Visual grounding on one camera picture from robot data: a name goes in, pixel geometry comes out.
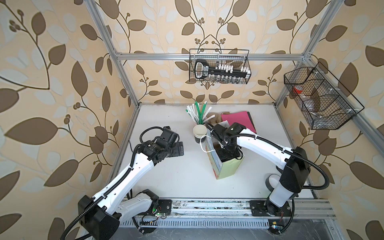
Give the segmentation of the green white paper gift bag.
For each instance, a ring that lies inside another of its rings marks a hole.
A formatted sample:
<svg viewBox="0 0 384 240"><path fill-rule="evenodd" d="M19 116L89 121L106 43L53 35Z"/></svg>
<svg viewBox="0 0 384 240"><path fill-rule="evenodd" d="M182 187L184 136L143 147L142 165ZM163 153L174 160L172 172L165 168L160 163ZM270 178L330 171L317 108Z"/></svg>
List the green white paper gift bag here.
<svg viewBox="0 0 384 240"><path fill-rule="evenodd" d="M201 141L200 145L208 155L217 180L234 175L244 159L244 154L241 151L238 151L237 157L229 159L224 154L224 149L221 148L219 142L212 137L210 132L207 132L205 141Z"/></svg>

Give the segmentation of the brown pulp cup carrier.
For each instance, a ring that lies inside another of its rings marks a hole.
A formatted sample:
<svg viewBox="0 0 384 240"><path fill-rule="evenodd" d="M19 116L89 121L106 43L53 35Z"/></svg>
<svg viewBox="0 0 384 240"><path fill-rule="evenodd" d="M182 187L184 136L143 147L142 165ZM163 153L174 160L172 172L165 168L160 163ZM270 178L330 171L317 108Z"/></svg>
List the brown pulp cup carrier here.
<svg viewBox="0 0 384 240"><path fill-rule="evenodd" d="M222 116L219 113L210 113L207 115L207 118L208 118L208 123L212 125L219 124L223 121Z"/></svg>

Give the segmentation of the stack of paper cups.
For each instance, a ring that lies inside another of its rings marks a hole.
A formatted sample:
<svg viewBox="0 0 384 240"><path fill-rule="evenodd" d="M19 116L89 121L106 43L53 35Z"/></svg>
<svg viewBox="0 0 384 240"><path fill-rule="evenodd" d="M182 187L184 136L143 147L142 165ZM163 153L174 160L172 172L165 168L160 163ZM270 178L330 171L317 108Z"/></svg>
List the stack of paper cups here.
<svg viewBox="0 0 384 240"><path fill-rule="evenodd" d="M206 140L207 137L207 127L205 125L196 125L193 128L193 134L195 138L195 142L200 144Z"/></svg>

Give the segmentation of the magenta paper napkin stack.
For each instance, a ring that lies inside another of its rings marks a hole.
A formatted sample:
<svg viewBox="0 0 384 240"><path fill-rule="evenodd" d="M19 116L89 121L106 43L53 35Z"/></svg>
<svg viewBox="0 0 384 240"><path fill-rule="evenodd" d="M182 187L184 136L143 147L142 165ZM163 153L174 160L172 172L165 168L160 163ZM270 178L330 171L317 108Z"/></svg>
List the magenta paper napkin stack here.
<svg viewBox="0 0 384 240"><path fill-rule="evenodd" d="M243 125L247 129L251 130L253 133L256 133L256 129L251 117L251 114L247 111L238 112L238 113L223 113L221 114L222 121L227 121L229 125L232 125L234 123L238 123L240 125Z"/></svg>

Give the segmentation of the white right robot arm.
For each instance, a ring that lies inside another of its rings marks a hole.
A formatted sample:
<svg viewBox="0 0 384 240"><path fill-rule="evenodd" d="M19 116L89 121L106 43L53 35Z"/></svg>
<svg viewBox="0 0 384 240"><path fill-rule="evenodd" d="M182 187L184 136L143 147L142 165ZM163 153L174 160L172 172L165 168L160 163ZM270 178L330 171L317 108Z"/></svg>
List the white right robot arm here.
<svg viewBox="0 0 384 240"><path fill-rule="evenodd" d="M230 157L236 157L241 153L240 148L246 148L282 170L278 183L261 207L261 211L270 216L280 216L286 203L293 200L301 190L324 190L330 185L327 173L319 165L308 160L302 148L291 149L278 145L239 123L229 127L220 124L206 126L211 136L223 146L224 153ZM325 182L322 185L305 185L311 169L317 170L323 176Z"/></svg>

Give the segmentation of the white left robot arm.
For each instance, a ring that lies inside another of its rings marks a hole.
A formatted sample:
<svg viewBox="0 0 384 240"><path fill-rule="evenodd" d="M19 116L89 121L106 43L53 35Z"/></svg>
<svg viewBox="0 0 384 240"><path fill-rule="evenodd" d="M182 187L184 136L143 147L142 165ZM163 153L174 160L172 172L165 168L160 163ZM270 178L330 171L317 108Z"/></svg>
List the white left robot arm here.
<svg viewBox="0 0 384 240"><path fill-rule="evenodd" d="M93 197L84 196L78 203L79 215L61 235L65 240L76 224L88 232L81 238L86 240L109 240L118 230L120 223L134 219L139 214L161 216L159 197L150 190L143 190L136 196L131 191L136 183L156 164L166 158L184 155L180 136L170 127L159 128L162 133L153 140L143 141L134 148L129 165L106 187Z"/></svg>

